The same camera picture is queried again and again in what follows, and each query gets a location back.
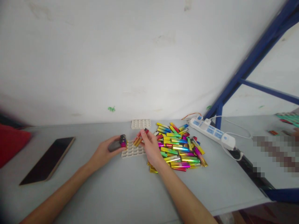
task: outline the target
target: orange wire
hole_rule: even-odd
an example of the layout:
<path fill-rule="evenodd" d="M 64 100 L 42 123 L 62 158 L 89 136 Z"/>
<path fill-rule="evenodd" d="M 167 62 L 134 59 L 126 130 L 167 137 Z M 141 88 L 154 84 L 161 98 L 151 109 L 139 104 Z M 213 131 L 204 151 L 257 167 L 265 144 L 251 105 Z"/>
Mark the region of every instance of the orange wire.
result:
<path fill-rule="evenodd" d="M 190 115 L 193 115 L 193 114 L 200 114 L 202 116 L 201 113 L 192 113 L 192 114 L 188 114 L 186 117 L 190 116 Z"/>

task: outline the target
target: white cable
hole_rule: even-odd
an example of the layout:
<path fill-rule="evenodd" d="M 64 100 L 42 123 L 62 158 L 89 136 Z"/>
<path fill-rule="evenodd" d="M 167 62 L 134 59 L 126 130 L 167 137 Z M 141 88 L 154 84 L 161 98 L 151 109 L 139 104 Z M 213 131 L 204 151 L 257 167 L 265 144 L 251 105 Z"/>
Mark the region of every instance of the white cable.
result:
<path fill-rule="evenodd" d="M 246 128 L 241 127 L 240 125 L 237 125 L 237 124 L 235 124 L 235 123 L 233 123 L 233 122 L 231 122 L 231 121 L 229 121 L 229 120 L 227 120 L 227 119 L 225 119 L 225 120 L 226 120 L 227 122 L 229 122 L 229 123 L 232 123 L 232 124 L 234 124 L 234 125 L 236 125 L 236 126 L 242 128 L 242 129 L 246 130 L 246 131 L 249 133 L 249 137 L 241 136 L 241 135 L 238 135 L 238 134 L 235 134 L 235 133 L 232 133 L 232 132 L 225 132 L 224 134 L 233 134 L 233 135 L 236 135 L 236 136 L 239 136 L 239 137 L 242 137 L 242 138 L 247 138 L 247 139 L 251 139 L 251 138 L 252 138 L 252 135 L 251 135 L 250 131 L 248 131 Z M 221 141 L 220 143 L 221 143 L 221 146 L 222 146 L 223 150 L 224 150 L 224 151 L 225 151 L 231 158 L 233 158 L 233 159 L 236 160 L 236 161 L 240 161 L 240 160 L 242 159 L 242 157 L 243 157 L 243 155 L 244 155 L 243 152 L 240 151 L 240 158 L 239 158 L 239 159 L 235 159 L 235 158 L 228 152 L 228 150 L 227 150 L 226 148 L 224 148 L 224 146 L 223 146 L 223 144 L 222 144 L 222 141 Z"/>
<path fill-rule="evenodd" d="M 216 118 L 216 117 L 224 117 L 224 116 L 215 116 L 215 117 L 210 118 L 210 120 L 212 120 L 213 118 Z M 249 137 L 245 137 L 245 136 L 242 136 L 242 135 L 238 135 L 238 134 L 235 134 L 235 133 L 232 133 L 232 132 L 225 132 L 225 133 L 233 134 L 233 135 L 236 135 L 236 136 L 239 136 L 239 137 L 242 137 L 242 138 L 247 138 L 247 139 L 251 139 L 251 138 L 252 138 L 252 135 L 251 135 L 250 131 L 248 131 L 246 128 L 244 128 L 244 127 L 242 127 L 242 126 L 240 126 L 240 125 L 237 125 L 237 124 L 235 124 L 235 123 L 233 123 L 233 122 L 231 122 L 231 121 L 229 121 L 229 120 L 227 120 L 227 119 L 225 119 L 225 120 L 226 120 L 227 122 L 229 122 L 229 123 L 232 123 L 232 124 L 234 124 L 234 125 L 236 125 L 236 126 L 242 128 L 242 129 L 246 130 L 246 131 L 248 132 L 248 134 L 249 134 Z"/>

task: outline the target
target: hand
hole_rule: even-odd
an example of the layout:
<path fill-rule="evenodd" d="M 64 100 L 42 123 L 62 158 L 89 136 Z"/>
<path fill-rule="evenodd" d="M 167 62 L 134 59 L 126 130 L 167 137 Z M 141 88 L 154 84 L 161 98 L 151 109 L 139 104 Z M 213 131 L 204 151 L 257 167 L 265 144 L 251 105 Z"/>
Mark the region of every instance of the hand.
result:
<path fill-rule="evenodd" d="M 293 132 L 292 136 L 299 136 L 299 128 L 294 128 L 295 132 Z"/>
<path fill-rule="evenodd" d="M 95 172 L 99 168 L 103 167 L 108 163 L 114 156 L 124 151 L 126 148 L 119 148 L 113 152 L 108 151 L 108 146 L 113 142 L 120 139 L 119 135 L 116 135 L 102 143 L 99 144 L 97 150 L 92 155 L 90 160 L 87 162 L 87 166 L 91 169 L 92 172 Z"/>
<path fill-rule="evenodd" d="M 144 149 L 147 156 L 147 159 L 149 160 L 149 163 L 156 167 L 159 163 L 165 162 L 158 146 L 157 138 L 153 135 L 150 131 L 146 134 L 145 131 L 142 129 L 140 131 L 142 139 L 144 143 L 140 143 Z"/>

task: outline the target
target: white wall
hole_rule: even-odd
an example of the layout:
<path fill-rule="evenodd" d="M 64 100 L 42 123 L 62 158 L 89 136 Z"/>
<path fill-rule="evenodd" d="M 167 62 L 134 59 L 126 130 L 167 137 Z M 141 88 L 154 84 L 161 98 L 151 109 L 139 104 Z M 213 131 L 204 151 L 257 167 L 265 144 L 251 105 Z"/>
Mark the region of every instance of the white wall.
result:
<path fill-rule="evenodd" d="M 289 29 L 247 80 L 299 96 L 299 23 Z M 225 116 L 291 112 L 298 105 L 241 85 L 223 107 Z"/>
<path fill-rule="evenodd" d="M 205 113 L 283 2 L 2 0 L 1 111 L 31 125 Z"/>

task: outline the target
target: forearm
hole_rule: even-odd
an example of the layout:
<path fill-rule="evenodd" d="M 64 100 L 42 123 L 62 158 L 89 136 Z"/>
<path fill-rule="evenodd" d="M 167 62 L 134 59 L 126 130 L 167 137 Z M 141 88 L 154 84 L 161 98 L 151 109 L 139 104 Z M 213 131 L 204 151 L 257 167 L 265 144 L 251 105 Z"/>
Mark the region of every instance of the forearm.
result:
<path fill-rule="evenodd" d="M 211 213 L 179 179 L 167 163 L 161 161 L 156 166 L 156 169 L 184 223 L 217 223 Z"/>
<path fill-rule="evenodd" d="M 80 167 L 64 185 L 31 212 L 21 223 L 52 223 L 92 173 L 93 170 L 87 165 Z"/>

